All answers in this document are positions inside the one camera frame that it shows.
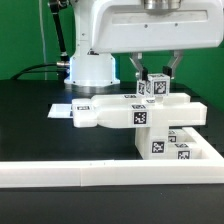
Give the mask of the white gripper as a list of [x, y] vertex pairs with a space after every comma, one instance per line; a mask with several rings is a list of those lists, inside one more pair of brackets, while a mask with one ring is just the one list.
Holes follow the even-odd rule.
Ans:
[[163, 73], [175, 78], [184, 49], [217, 47], [224, 40], [224, 0], [177, 0], [154, 9], [150, 0], [96, 0], [90, 14], [90, 47], [97, 53], [131, 53], [138, 80], [148, 69], [137, 52], [172, 51]]

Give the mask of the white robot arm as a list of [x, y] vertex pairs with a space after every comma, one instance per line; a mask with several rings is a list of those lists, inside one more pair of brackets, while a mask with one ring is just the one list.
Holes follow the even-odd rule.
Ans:
[[217, 47], [224, 40], [224, 0], [70, 0], [76, 50], [69, 85], [107, 87], [117, 82], [114, 53], [129, 53], [142, 75], [143, 52], [171, 51], [175, 70], [186, 49]]

